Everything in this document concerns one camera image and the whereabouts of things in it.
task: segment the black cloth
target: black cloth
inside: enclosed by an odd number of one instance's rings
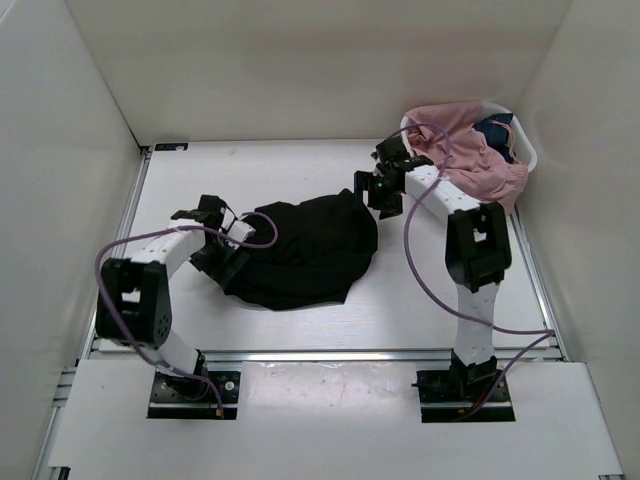
[[[275,222],[278,241],[268,249],[244,249],[249,260],[225,293],[271,310],[344,302],[378,249],[376,221],[369,210],[355,207],[346,189],[300,205],[277,202],[256,211]],[[256,229],[251,243],[273,238],[263,218],[243,221]]]
[[[513,120],[513,113],[496,113],[473,126],[477,131],[484,134],[484,137],[487,139],[487,145],[497,150],[507,163],[513,163],[513,158],[511,158],[508,147],[509,132],[507,132],[506,128],[491,123],[491,120],[510,125],[511,120]]]

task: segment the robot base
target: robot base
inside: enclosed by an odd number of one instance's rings
[[[174,418],[192,420],[235,420],[238,416],[240,372],[210,371],[211,381],[218,387],[224,405],[224,419],[220,416],[216,398],[205,391],[200,398],[185,397],[171,387],[171,377],[156,371],[147,418]]]
[[[473,407],[473,401],[461,398],[460,388],[449,370],[421,370],[414,386],[420,396],[422,423],[453,422]],[[509,387],[503,381],[482,409],[461,422],[514,422],[515,419]]]

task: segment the table surface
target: table surface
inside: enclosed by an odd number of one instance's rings
[[[597,479],[620,465],[584,364],[508,375],[516,422],[422,424],[415,366],[243,364],[238,419],[153,420],[153,369],[80,362],[49,465],[86,479]]]
[[[218,195],[236,212],[285,201],[299,203],[352,188],[356,170],[371,170],[377,142],[274,141],[191,143],[186,151],[156,151],[150,161],[131,234],[165,227],[180,209]],[[413,199],[405,196],[405,214]],[[185,264],[171,279],[173,325],[203,350],[401,350],[448,349],[457,321],[419,288],[407,266],[402,233],[405,215],[379,223],[379,250],[344,305],[272,312],[225,296],[204,274]],[[513,263],[500,287],[497,325],[544,328],[538,300],[511,225]],[[455,286],[444,265],[445,227],[426,209],[411,226],[418,268],[446,303],[455,307]],[[128,252],[141,248],[131,244]],[[520,348],[533,339],[494,334],[497,347]],[[544,342],[540,347],[548,346]],[[117,348],[102,342],[103,351]]]

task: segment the pink cloth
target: pink cloth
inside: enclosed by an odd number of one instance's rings
[[[449,132],[453,151],[446,174],[455,186],[482,202],[500,202],[511,213],[529,171],[522,163],[505,162],[473,128],[481,109],[482,102],[472,101],[418,107],[406,115],[410,123],[435,123]],[[409,130],[408,136],[417,155],[426,155],[438,167],[442,164],[446,150],[440,132],[419,127]]]

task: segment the gray wall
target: gray wall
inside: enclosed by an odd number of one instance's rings
[[[61,0],[0,1],[0,478],[28,478],[136,145]]]
[[[514,106],[570,0],[67,0],[142,144],[380,137]]]
[[[520,202],[573,359],[640,478],[640,3],[576,0],[517,113],[539,155]]]

